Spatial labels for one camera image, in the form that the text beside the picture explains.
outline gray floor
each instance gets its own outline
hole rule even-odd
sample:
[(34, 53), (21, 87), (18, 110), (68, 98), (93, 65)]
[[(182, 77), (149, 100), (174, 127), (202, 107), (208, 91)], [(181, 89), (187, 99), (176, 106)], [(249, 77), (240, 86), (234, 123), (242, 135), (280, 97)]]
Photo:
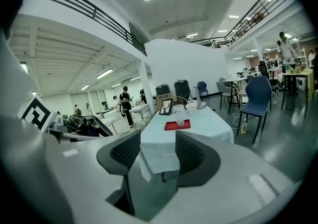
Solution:
[[(233, 123), (238, 106), (231, 107), (228, 114), (227, 101), (222, 103), (220, 109), (220, 96), (204, 98), (208, 106), (216, 109), (216, 113), (232, 128), (235, 144), (242, 145), (255, 151), (261, 158), (281, 170), (292, 180), (301, 180), (318, 148), (318, 94), (315, 101), (309, 102), (307, 116), (304, 119), (305, 95), (300, 92), (299, 97), (286, 97), (285, 105), (281, 110), (283, 94), (273, 97), (272, 111), (268, 111), (264, 131), (259, 131), (255, 144), (252, 144), (256, 131), (258, 118), (249, 117), (247, 132), (236, 136), (237, 125)], [(141, 176), (138, 160), (129, 173), (129, 183), (135, 215), (149, 221), (173, 197), (175, 181), (168, 184), (161, 182), (158, 175), (152, 176), (147, 183)]]

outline white tablecloth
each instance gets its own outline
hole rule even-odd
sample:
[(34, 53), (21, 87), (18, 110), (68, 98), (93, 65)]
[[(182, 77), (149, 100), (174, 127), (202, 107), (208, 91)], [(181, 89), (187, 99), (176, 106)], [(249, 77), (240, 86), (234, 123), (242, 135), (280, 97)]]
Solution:
[[(179, 169), (178, 158), (174, 151), (175, 130), (164, 130), (166, 122), (176, 121), (178, 115), (178, 113), (170, 115), (157, 113), (141, 133), (141, 157), (153, 173)], [(185, 110), (183, 118), (190, 119), (191, 124), (191, 128), (184, 131), (234, 143), (231, 127), (209, 107), (197, 110), (191, 115)]]

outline bottle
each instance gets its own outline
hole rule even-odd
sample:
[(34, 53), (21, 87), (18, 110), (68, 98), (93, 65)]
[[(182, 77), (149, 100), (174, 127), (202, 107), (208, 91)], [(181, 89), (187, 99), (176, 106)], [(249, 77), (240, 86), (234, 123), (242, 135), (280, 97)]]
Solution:
[(242, 128), (241, 128), (240, 132), (241, 132), (242, 134), (245, 134), (245, 133), (246, 133), (246, 130), (247, 130), (247, 119), (244, 118), (244, 122), (243, 122), (243, 124), (242, 124)]

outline red tray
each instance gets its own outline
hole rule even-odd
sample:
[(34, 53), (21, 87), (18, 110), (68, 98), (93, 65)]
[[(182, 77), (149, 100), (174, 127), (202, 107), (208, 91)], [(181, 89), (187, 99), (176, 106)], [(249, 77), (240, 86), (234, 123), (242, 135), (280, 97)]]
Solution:
[(191, 128), (190, 120), (184, 120), (183, 126), (178, 126), (177, 122), (167, 122), (165, 124), (164, 130), (165, 131), (173, 131), (173, 130), (182, 130), (182, 129), (189, 129)]

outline railing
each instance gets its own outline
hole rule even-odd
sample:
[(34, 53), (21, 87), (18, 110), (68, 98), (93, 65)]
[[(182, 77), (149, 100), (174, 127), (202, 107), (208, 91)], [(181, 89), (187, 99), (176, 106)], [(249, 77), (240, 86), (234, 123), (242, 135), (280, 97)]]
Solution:
[[(265, 17), (267, 17), (285, 1), (286, 0), (258, 0), (254, 4), (254, 6), (237, 23), (237, 25), (226, 35), (226, 37), (223, 37), (227, 45), (229, 46), (240, 37), (242, 37), (245, 33), (255, 27), (259, 22), (261, 22)], [(193, 41), (192, 43), (210, 46), (209, 43), (213, 39), (216, 38), (197, 40)]]
[(116, 33), (118, 36), (126, 40), (128, 43), (137, 48), (145, 56), (146, 50), (145, 46), (140, 43), (136, 36), (129, 31), (127, 31), (120, 23), (118, 23), (111, 16), (106, 14), (96, 5), (92, 4), (88, 0), (52, 0), (64, 6), (67, 6), (77, 12), (90, 17), (92, 20), (102, 24), (112, 32)]

